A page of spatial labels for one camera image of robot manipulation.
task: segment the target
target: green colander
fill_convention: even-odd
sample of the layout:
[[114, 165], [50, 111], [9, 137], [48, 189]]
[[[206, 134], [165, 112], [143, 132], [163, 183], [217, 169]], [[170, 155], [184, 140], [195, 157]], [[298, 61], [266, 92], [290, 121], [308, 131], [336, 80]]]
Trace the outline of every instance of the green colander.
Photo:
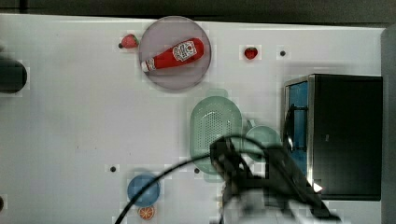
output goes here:
[[[242, 133], [242, 115], [229, 99], [226, 90], [209, 90], [191, 113], [190, 155], [209, 153], [209, 146], [225, 134]], [[210, 159], [196, 161], [198, 169], [208, 175], [216, 175]]]

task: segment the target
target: round plate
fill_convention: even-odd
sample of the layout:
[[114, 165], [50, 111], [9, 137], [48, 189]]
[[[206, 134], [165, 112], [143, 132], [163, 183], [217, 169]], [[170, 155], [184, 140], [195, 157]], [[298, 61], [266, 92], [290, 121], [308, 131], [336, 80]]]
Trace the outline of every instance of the round plate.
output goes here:
[[200, 38], [204, 43], [201, 59], [178, 67], [146, 72], [146, 76], [157, 85], [174, 91], [198, 84], [209, 68], [212, 52], [205, 31], [187, 18], [170, 16], [152, 23], [140, 41], [139, 64], [193, 37]]
[[[151, 174], [142, 174], [135, 177], [128, 185], [128, 198], [132, 198], [136, 193], [141, 190], [147, 183], [153, 180], [155, 177]], [[157, 202], [158, 197], [160, 197], [160, 183], [156, 183], [146, 190], [142, 196], [136, 201], [135, 205], [139, 207], [149, 207]]]

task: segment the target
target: red ketchup bottle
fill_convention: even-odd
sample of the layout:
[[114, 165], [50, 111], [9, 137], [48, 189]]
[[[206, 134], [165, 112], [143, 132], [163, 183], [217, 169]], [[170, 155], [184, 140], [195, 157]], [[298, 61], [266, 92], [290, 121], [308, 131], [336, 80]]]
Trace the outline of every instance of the red ketchup bottle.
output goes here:
[[204, 43], [198, 38], [183, 41], [165, 52], [142, 62], [143, 72], [193, 63], [204, 55]]

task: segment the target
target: white table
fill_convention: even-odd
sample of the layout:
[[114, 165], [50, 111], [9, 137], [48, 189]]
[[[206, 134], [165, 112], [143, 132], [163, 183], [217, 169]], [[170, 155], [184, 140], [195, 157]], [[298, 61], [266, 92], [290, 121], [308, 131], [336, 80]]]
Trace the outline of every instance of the white table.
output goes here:
[[[213, 45], [198, 86], [162, 91], [136, 50], [120, 50], [153, 20], [0, 15], [3, 54], [28, 67], [16, 95], [0, 95], [0, 223], [114, 222], [139, 167], [160, 172], [189, 157], [189, 119], [210, 88], [226, 89], [244, 119], [281, 127], [285, 81], [312, 73], [380, 75], [382, 29], [199, 22]], [[256, 45], [260, 59], [243, 60]], [[279, 52], [285, 50], [286, 57]], [[116, 165], [116, 173], [108, 167]], [[209, 184], [191, 165], [162, 181], [150, 223], [208, 223], [218, 215]], [[329, 202], [346, 223], [379, 223], [381, 202]], [[140, 223], [132, 211], [128, 223]]]

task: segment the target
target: blue panel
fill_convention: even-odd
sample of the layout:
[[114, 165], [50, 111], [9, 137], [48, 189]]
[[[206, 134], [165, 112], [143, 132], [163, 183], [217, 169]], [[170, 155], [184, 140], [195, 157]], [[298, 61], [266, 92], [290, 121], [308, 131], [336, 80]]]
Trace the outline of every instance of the blue panel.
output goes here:
[[[308, 106], [308, 83], [302, 82], [290, 86], [289, 91], [289, 106], [295, 105], [298, 107]], [[294, 147], [306, 147], [305, 139], [305, 112], [303, 110], [297, 110], [294, 112]], [[306, 175], [306, 152], [302, 150], [294, 150], [291, 153], [291, 157], [295, 160], [297, 165], [302, 170], [303, 174]]]

